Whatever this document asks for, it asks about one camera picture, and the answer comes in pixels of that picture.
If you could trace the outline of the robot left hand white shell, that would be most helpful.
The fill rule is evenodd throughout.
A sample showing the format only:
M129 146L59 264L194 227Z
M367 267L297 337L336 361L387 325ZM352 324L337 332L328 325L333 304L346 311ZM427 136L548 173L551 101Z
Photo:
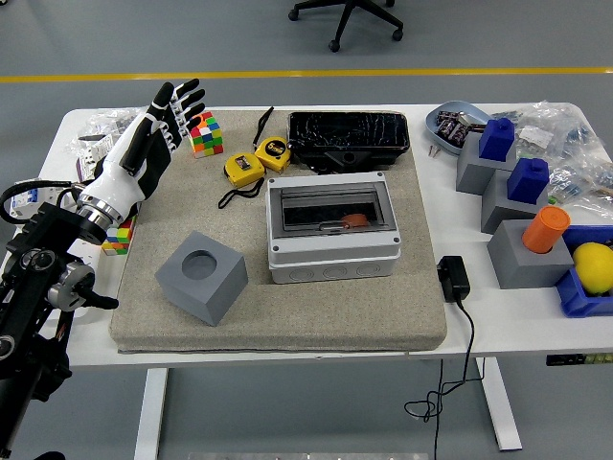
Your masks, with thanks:
M205 105L205 90L193 79L162 85L102 161L102 171L79 195L78 214L117 226L135 204L148 199L170 164L172 154L189 137L194 117Z

